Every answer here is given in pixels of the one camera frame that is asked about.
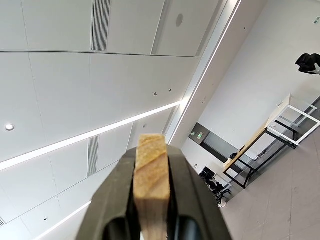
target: black object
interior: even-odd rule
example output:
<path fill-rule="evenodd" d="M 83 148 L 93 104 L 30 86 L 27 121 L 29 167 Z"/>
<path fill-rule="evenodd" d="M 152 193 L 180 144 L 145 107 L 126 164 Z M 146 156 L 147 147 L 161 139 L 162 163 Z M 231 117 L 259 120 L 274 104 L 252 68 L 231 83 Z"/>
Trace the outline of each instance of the black object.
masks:
<path fill-rule="evenodd" d="M 296 140 L 296 136 L 297 136 L 297 131 L 294 130 L 293 128 L 291 127 L 288 127 L 287 125 L 283 124 L 282 122 L 276 120 L 275 123 L 283 126 L 284 128 L 290 130 L 292 132 L 292 139 L 293 140 Z M 247 163 L 245 163 L 244 161 L 242 161 L 240 158 L 264 135 L 264 134 L 268 134 L 270 135 L 271 137 L 274 137 L 276 140 L 280 141 L 283 143 L 283 145 L 277 150 L 275 151 L 275 153 L 273 153 L 270 157 L 268 157 L 268 159 L 266 159 L 263 163 L 261 163 L 257 168 L 253 168 L 252 166 L 248 165 Z M 236 184 L 238 184 L 240 187 L 242 187 L 243 189 L 246 189 L 246 185 L 249 181 L 249 179 L 252 177 L 253 174 L 255 174 L 260 168 L 262 168 L 265 164 L 267 164 L 274 156 L 276 156 L 278 153 L 281 152 L 282 149 L 284 149 L 286 146 L 292 148 L 292 149 L 296 149 L 296 145 L 291 143 L 291 142 L 288 142 L 286 140 L 284 140 L 283 138 L 273 134 L 272 132 L 269 132 L 268 131 L 268 128 L 266 127 L 264 129 L 264 131 L 254 140 L 254 142 L 252 142 L 248 148 L 241 153 L 241 155 L 238 157 L 238 161 L 241 162 L 242 164 L 244 164 L 246 167 L 248 167 L 250 169 L 249 173 L 247 174 L 246 178 L 245 178 L 245 181 L 244 183 L 242 184 L 241 182 L 239 182 L 238 180 L 236 180 L 235 178 L 233 178 L 232 176 L 230 176 L 227 171 L 229 169 L 232 168 L 232 166 L 236 163 L 234 162 L 233 164 L 231 164 L 230 166 L 228 166 L 228 168 L 226 170 L 223 171 L 223 173 L 229 177 L 233 182 L 235 182 Z"/>
<path fill-rule="evenodd" d="M 319 54 L 308 54 L 304 53 L 299 57 L 299 59 L 295 62 L 299 68 L 299 72 L 305 74 L 320 74 L 320 55 Z"/>
<path fill-rule="evenodd" d="M 230 189 L 225 189 L 224 186 L 215 179 L 215 173 L 209 168 L 205 167 L 199 176 L 205 184 L 207 184 L 218 204 L 221 204 L 221 200 L 225 197 L 225 194 L 232 194 Z"/>
<path fill-rule="evenodd" d="M 232 240 L 212 193 L 180 149 L 167 145 L 171 196 L 169 240 Z M 77 240 L 139 240 L 141 228 L 133 201 L 136 149 L 127 151 L 96 191 Z"/>
<path fill-rule="evenodd" d="M 237 156 L 237 154 L 238 154 L 237 152 L 236 152 L 236 153 L 232 153 L 232 154 L 230 155 L 230 158 L 231 158 L 231 159 L 235 159 L 235 157 Z"/>

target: wood grain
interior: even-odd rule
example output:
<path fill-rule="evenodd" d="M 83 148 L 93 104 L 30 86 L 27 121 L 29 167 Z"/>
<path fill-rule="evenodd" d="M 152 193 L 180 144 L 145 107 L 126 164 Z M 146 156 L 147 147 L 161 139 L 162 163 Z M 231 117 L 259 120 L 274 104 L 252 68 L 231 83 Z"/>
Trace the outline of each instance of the wood grain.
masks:
<path fill-rule="evenodd" d="M 144 240 L 165 240 L 170 199 L 165 137 L 142 134 L 136 148 L 133 198 Z"/>

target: linear ceiling vent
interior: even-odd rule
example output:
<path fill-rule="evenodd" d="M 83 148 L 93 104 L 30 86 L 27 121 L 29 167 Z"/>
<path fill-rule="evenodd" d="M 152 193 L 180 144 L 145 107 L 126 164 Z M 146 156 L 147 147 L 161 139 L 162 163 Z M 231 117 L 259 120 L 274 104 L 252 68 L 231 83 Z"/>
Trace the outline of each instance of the linear ceiling vent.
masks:
<path fill-rule="evenodd" d="M 87 176 L 97 172 L 97 162 L 98 162 L 98 150 L 99 150 L 99 136 L 94 136 L 89 138 L 88 144 L 88 169 Z"/>
<path fill-rule="evenodd" d="M 0 217 L 0 227 L 2 227 L 5 224 L 6 224 L 6 222 Z"/>
<path fill-rule="evenodd" d="M 93 0 L 91 50 L 105 52 L 109 23 L 110 0 Z"/>

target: ceiling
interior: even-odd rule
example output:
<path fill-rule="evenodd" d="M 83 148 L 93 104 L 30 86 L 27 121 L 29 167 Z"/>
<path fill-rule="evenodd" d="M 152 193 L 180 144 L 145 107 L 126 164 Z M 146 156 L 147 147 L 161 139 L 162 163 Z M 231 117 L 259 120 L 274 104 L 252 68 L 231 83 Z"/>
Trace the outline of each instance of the ceiling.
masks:
<path fill-rule="evenodd" d="M 180 101 L 222 2 L 0 0 L 0 162 Z M 174 113 L 0 171 L 0 239 L 34 239 L 90 201 L 139 135 L 165 134 Z M 73 239 L 83 214 L 43 239 Z"/>

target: led light strip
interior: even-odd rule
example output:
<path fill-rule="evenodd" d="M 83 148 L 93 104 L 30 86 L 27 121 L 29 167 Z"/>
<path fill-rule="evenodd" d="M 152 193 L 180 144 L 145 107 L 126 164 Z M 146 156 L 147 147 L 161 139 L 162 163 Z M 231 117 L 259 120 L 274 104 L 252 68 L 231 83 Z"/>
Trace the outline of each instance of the led light strip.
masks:
<path fill-rule="evenodd" d="M 26 161 L 28 161 L 30 159 L 34 159 L 34 158 L 39 157 L 41 155 L 50 153 L 52 151 L 64 148 L 64 147 L 69 146 L 71 144 L 75 144 L 75 143 L 78 143 L 80 141 L 83 141 L 83 140 L 92 138 L 94 136 L 103 134 L 103 133 L 108 132 L 110 130 L 119 128 L 119 127 L 121 127 L 123 125 L 130 124 L 130 123 L 133 123 L 133 122 L 138 121 L 140 119 L 143 119 L 143 118 L 149 117 L 151 115 L 160 113 L 160 112 L 165 111 L 167 109 L 171 109 L 171 108 L 173 108 L 175 106 L 180 105 L 181 102 L 182 101 L 177 101 L 177 102 L 171 103 L 169 105 L 162 106 L 160 108 L 157 108 L 157 109 L 142 113 L 140 115 L 133 116 L 133 117 L 130 117 L 128 119 L 113 123 L 113 124 L 111 124 L 109 126 L 104 126 L 104 127 L 99 128 L 99 129 L 96 129 L 96 130 L 81 134 L 79 136 L 75 136 L 75 137 L 69 138 L 67 140 L 63 140 L 63 141 L 54 143 L 52 145 L 45 146 L 43 148 L 28 152 L 28 153 L 23 154 L 21 156 L 17 156 L 17 157 L 11 158 L 9 160 L 0 162 L 0 171 L 2 171 L 4 169 L 8 169 L 8 168 L 13 167 L 13 166 L 18 165 L 18 164 L 21 164 L 21 163 L 26 162 Z"/>
<path fill-rule="evenodd" d="M 231 24 L 232 20 L 234 19 L 235 15 L 236 15 L 236 13 L 237 13 L 237 11 L 238 11 L 238 8 L 239 8 L 241 2 L 242 2 L 242 0 L 239 0 L 239 2 L 237 3 L 237 6 L 235 7 L 235 11 L 233 12 L 233 14 L 232 14 L 232 16 L 231 16 L 231 18 L 230 18 L 230 21 L 228 22 L 228 24 L 227 24 L 224 32 L 222 33 L 222 37 L 220 38 L 220 41 L 218 42 L 218 44 L 217 44 L 217 46 L 216 46 L 216 48 L 215 48 L 215 50 L 214 50 L 214 52 L 213 52 L 213 54 L 212 54 L 212 56 L 211 56 L 211 58 L 210 58 L 210 60 L 209 60 L 207 66 L 205 67 L 205 70 L 204 70 L 204 72 L 203 72 L 203 74 L 202 74 L 202 76 L 201 76 L 200 81 L 198 82 L 197 86 L 195 87 L 195 90 L 193 91 L 193 93 L 192 93 L 192 95 L 191 95 L 191 97 L 190 97 L 190 99 L 189 99 L 189 101 L 188 101 L 185 109 L 183 110 L 182 116 L 180 117 L 180 120 L 179 120 L 178 124 L 176 125 L 175 130 L 174 130 L 174 132 L 173 132 L 173 134 L 172 134 L 172 136 L 171 136 L 168 144 L 171 144 L 172 140 L 174 139 L 174 136 L 176 135 L 176 133 L 177 133 L 177 131 L 178 131 L 178 128 L 179 128 L 179 126 L 180 126 L 183 118 L 184 118 L 185 115 L 186 115 L 186 112 L 187 112 L 187 110 L 188 110 L 188 108 L 189 108 L 189 106 L 190 106 L 190 104 L 191 104 L 191 101 L 194 99 L 194 97 L 195 97 L 195 95 L 196 95 L 196 93 L 197 93 L 197 91 L 198 91 L 198 88 L 200 87 L 200 84 L 202 83 L 202 80 L 204 79 L 204 77 L 205 77 L 205 75 L 206 75 L 206 73 L 207 73 L 207 71 L 208 71 L 208 68 L 210 67 L 211 62 L 212 62 L 212 60 L 214 59 L 214 57 L 215 57 L 215 55 L 216 55 L 216 53 L 217 53 L 217 51 L 218 51 L 218 49 L 219 49 L 219 47 L 220 47 L 220 44 L 222 43 L 222 41 L 223 41 L 223 39 L 224 39 L 224 37 L 225 37 L 225 35 L 226 35 L 226 33 L 227 33 L 227 30 L 228 30 L 228 28 L 230 27 L 230 24 Z"/>
<path fill-rule="evenodd" d="M 42 239 L 44 236 L 48 235 L 49 233 L 51 233 L 53 230 L 55 230 L 57 227 L 59 227 L 60 225 L 64 224 L 66 221 L 68 221 L 69 219 L 71 219 L 74 215 L 78 214 L 79 212 L 81 212 L 83 209 L 85 209 L 86 207 L 88 207 L 91 204 L 91 201 L 87 202 L 85 205 L 83 205 L 82 207 L 80 207 L 78 210 L 74 211 L 73 213 L 71 213 L 69 216 L 67 216 L 66 218 L 64 218 L 63 220 L 61 220 L 60 222 L 58 222 L 56 225 L 54 225 L 53 227 L 49 228 L 47 231 L 45 231 L 44 233 L 42 233 L 41 235 L 37 236 L 35 239 L 33 240 L 40 240 Z"/>

